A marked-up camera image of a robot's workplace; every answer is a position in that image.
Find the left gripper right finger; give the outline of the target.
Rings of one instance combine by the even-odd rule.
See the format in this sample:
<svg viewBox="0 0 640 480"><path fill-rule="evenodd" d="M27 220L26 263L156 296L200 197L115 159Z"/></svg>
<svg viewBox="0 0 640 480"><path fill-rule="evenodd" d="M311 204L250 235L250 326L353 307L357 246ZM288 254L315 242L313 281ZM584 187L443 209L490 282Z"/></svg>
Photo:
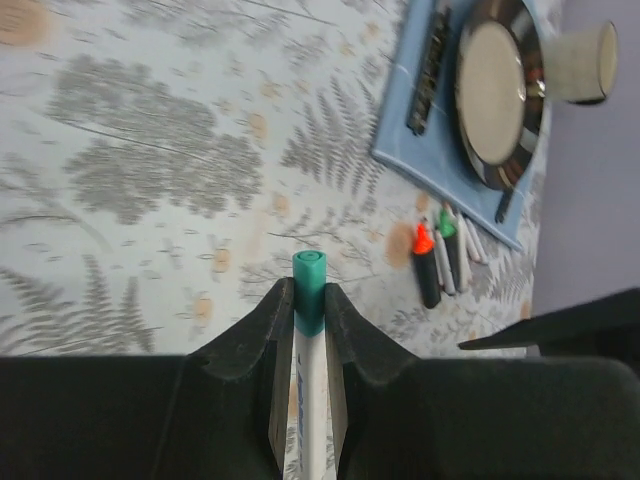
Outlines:
<svg viewBox="0 0 640 480"><path fill-rule="evenodd" d="M635 479L639 356L422 359L325 291L341 479Z"/></svg>

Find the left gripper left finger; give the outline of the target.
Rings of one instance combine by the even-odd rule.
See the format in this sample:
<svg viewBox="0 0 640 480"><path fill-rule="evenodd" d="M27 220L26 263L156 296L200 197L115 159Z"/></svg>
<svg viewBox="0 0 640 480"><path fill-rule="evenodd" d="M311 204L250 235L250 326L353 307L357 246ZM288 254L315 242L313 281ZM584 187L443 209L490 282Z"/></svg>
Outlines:
<svg viewBox="0 0 640 480"><path fill-rule="evenodd" d="M5 357L5 479L279 479L294 283L198 350Z"/></svg>

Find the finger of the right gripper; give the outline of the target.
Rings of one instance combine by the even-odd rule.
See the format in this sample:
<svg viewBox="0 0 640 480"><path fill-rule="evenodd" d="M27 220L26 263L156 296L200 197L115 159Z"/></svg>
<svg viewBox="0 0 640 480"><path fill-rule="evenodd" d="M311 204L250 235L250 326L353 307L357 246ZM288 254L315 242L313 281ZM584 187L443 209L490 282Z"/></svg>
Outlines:
<svg viewBox="0 0 640 480"><path fill-rule="evenodd" d="M639 289L516 322L492 335L461 342L462 350L536 346L543 356L639 356Z"/></svg>

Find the blue cap marker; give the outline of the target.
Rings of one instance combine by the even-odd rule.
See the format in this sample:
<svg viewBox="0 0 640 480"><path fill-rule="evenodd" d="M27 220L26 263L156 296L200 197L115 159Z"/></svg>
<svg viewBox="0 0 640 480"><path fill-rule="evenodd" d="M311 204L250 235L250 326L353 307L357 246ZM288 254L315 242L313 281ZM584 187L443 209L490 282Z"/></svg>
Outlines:
<svg viewBox="0 0 640 480"><path fill-rule="evenodd" d="M454 217L458 226L462 229L465 249L469 259L481 265L488 264L488 256L481 245L478 233L474 224L460 212L454 212Z"/></svg>

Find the teal cap marker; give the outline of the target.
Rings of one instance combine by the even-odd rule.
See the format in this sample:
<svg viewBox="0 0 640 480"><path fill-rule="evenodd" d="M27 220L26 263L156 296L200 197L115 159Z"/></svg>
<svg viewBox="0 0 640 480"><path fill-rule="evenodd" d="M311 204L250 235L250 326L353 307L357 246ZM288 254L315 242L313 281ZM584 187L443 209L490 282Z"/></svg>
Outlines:
<svg viewBox="0 0 640 480"><path fill-rule="evenodd" d="M326 472L328 377L324 298L327 257L316 250L292 257L299 477Z"/></svg>

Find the black orange highlighter body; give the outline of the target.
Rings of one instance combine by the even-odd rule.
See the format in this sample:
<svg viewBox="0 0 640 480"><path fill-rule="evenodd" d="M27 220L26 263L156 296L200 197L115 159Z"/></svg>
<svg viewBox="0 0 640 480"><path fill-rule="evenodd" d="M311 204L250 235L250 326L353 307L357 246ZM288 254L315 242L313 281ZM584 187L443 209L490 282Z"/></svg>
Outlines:
<svg viewBox="0 0 640 480"><path fill-rule="evenodd" d="M427 309L434 309L441 301L441 288L435 256L435 242L426 226L416 227L412 260L421 300Z"/></svg>

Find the black green highlighter body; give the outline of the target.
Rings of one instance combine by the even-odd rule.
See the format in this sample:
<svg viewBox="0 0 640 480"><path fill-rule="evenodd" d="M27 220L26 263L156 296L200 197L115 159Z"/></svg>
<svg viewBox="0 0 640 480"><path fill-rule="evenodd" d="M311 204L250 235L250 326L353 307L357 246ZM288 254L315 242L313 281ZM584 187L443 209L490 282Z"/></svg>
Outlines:
<svg viewBox="0 0 640 480"><path fill-rule="evenodd" d="M436 230L444 238L451 271L456 287L456 294L464 292L468 287L468 268L465 266L466 249L460 227L447 207L442 207L438 214Z"/></svg>

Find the grey cap white pen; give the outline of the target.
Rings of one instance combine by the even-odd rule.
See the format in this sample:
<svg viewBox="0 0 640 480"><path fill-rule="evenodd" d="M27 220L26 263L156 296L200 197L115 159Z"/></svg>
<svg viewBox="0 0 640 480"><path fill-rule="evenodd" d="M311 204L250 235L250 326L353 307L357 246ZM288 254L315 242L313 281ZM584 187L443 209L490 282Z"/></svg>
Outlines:
<svg viewBox="0 0 640 480"><path fill-rule="evenodd" d="M451 266L448 258L448 253L445 245L444 238L439 230L435 231L436 248L438 255L438 265L440 268L441 277L443 280L444 290L450 296L456 295L456 287L451 271Z"/></svg>

